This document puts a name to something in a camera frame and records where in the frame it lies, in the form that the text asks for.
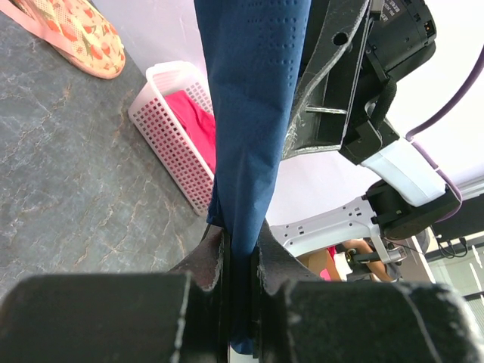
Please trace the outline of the dark blue paper napkin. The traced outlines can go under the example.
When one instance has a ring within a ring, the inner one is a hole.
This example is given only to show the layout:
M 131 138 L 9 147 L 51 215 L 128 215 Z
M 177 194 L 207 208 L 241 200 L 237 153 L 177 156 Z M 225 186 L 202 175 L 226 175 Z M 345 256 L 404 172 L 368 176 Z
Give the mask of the dark blue paper napkin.
M 308 1 L 194 4 L 216 121 L 207 221 L 231 238 L 231 348 L 253 352 L 250 257 L 275 189 L 310 12 Z

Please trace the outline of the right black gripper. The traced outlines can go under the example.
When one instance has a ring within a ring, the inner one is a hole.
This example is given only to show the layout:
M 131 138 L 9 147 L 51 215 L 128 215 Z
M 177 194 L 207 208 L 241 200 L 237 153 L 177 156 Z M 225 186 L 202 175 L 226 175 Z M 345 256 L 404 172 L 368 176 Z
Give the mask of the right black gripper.
M 434 55 L 436 25 L 424 1 L 385 1 L 370 27 L 370 1 L 312 2 L 283 159 L 341 148 L 358 165 L 399 138 L 386 115 Z

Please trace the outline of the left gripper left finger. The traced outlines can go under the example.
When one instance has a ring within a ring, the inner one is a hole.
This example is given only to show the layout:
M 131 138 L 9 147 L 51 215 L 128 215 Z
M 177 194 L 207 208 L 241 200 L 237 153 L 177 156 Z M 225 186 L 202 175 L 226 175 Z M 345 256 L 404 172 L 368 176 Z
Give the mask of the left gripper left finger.
M 1 306 L 3 362 L 226 362 L 230 239 L 167 272 L 36 275 Z

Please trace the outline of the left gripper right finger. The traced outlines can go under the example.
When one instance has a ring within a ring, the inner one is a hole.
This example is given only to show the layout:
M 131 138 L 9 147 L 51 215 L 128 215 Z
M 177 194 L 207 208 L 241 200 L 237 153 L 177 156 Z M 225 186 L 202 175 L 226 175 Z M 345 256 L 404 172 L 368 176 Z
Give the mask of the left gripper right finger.
M 326 282 L 263 225 L 253 254 L 261 362 L 481 362 L 465 301 L 431 283 Z

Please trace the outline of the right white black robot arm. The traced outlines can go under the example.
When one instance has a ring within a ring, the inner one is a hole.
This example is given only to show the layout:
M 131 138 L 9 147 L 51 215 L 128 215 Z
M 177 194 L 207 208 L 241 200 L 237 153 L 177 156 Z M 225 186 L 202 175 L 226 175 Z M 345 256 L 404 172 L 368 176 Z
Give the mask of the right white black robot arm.
M 368 237 L 360 263 L 398 263 L 399 241 L 460 206 L 458 190 L 390 124 L 399 80 L 436 51 L 422 1 L 314 1 L 309 11 L 284 159 L 335 150 L 378 176 L 368 191 L 331 211 L 271 228 L 294 256 Z

